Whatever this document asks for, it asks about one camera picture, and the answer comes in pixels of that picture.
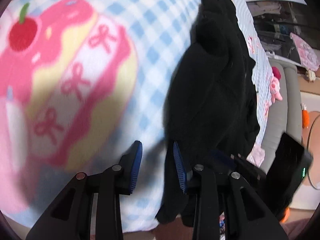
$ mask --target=green stem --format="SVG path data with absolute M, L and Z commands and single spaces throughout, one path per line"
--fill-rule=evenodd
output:
M 26 3 L 26 4 L 22 7 L 22 9 L 21 9 L 21 11 L 20 11 L 20 15 L 19 15 L 19 23 L 20 23 L 20 24 L 23 24 L 24 21 L 25 21 L 25 19 L 26 19 L 26 15 L 27 15 L 27 12 L 28 12 L 29 5 L 30 5 L 30 3 Z

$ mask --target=pink bow print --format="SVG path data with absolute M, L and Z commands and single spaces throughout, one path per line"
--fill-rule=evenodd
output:
M 90 81 L 82 79 L 83 66 L 81 63 L 75 63 L 72 67 L 72 77 L 66 80 L 61 86 L 61 92 L 69 95 L 72 91 L 76 93 L 79 101 L 82 101 L 82 95 L 78 88 L 79 84 L 90 86 Z
M 99 33 L 97 35 L 92 36 L 89 39 L 89 45 L 91 48 L 94 48 L 100 44 L 103 45 L 103 47 L 105 48 L 107 53 L 110 53 L 110 46 L 107 43 L 107 39 L 111 40 L 111 41 L 116 41 L 116 37 L 112 36 L 109 34 L 109 27 L 105 24 L 101 24 L 98 27 L 98 31 Z
M 43 122 L 39 122 L 35 125 L 34 131 L 37 136 L 48 135 L 54 145 L 57 144 L 57 139 L 55 138 L 52 129 L 56 129 L 62 132 L 64 129 L 61 125 L 56 123 L 57 112 L 54 108 L 48 108 L 45 113 L 45 119 Z

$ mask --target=pink cake print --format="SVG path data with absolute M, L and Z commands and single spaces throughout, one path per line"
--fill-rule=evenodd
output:
M 38 18 L 27 16 L 23 23 L 16 20 L 8 33 L 9 46 L 0 56 L 0 65 L 6 66 L 0 69 L 0 96 L 12 86 L 16 99 L 26 105 L 35 70 L 59 57 L 63 31 L 86 22 L 92 14 L 92 7 L 83 0 L 62 0 Z
M 10 87 L 25 112 L 29 155 L 78 170 L 126 108 L 137 74 L 135 49 L 123 26 L 85 0 L 61 0 L 38 18 L 26 9 L 0 55 L 6 66 L 0 96 Z
M 268 100 L 266 100 L 264 105 L 264 120 L 268 119 L 269 107 L 270 107 L 270 103 Z
M 249 36 L 248 39 L 247 39 L 247 46 L 248 46 L 248 50 L 250 53 L 254 54 L 254 45 L 253 45 L 253 41 L 254 39 Z
M 258 36 L 254 37 L 254 41 L 255 41 L 255 44 L 256 44 L 258 49 L 262 48 L 262 45 L 261 45 L 261 42 L 260 42 Z
M 32 200 L 39 164 L 28 155 L 28 130 L 22 107 L 12 99 L 0 98 L 0 209 L 23 211 Z

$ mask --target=stuffed toy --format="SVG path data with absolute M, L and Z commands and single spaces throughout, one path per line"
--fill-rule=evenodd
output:
M 306 76 L 308 78 L 308 82 L 314 82 L 316 80 L 316 73 L 310 69 L 306 71 Z
M 310 124 L 309 113 L 305 104 L 301 104 L 302 108 L 302 128 L 308 128 Z
M 280 95 L 280 83 L 279 80 L 281 78 L 280 71 L 276 67 L 272 67 L 273 76 L 270 81 L 270 93 L 271 93 L 271 101 L 274 103 L 277 100 L 282 101 L 282 96 Z

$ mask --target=pink plush toy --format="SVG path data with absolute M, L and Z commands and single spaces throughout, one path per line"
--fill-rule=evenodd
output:
M 276 67 L 272 67 L 273 76 L 270 81 L 270 92 L 271 101 L 274 103 L 277 100 L 282 101 L 282 96 L 280 95 L 280 83 L 278 77 L 281 78 L 281 74 Z

